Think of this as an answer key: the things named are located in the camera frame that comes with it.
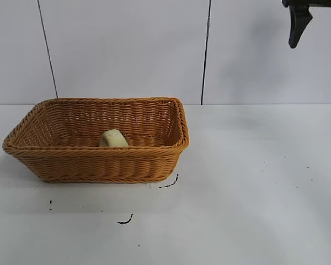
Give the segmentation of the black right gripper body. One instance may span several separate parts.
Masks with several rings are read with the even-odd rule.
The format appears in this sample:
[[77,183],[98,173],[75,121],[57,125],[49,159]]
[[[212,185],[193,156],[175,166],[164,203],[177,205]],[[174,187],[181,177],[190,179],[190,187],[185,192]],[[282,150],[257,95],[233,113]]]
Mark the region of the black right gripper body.
[[314,6],[331,8],[331,0],[282,0],[284,7],[288,6]]

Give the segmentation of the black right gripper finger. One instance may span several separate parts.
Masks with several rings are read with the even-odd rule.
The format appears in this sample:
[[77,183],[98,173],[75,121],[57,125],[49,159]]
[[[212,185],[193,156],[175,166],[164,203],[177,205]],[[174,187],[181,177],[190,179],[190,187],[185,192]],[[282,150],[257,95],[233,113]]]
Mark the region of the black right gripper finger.
[[290,11],[290,35],[289,46],[295,49],[305,28],[312,20],[312,15],[309,12],[308,6],[292,6],[289,5]]

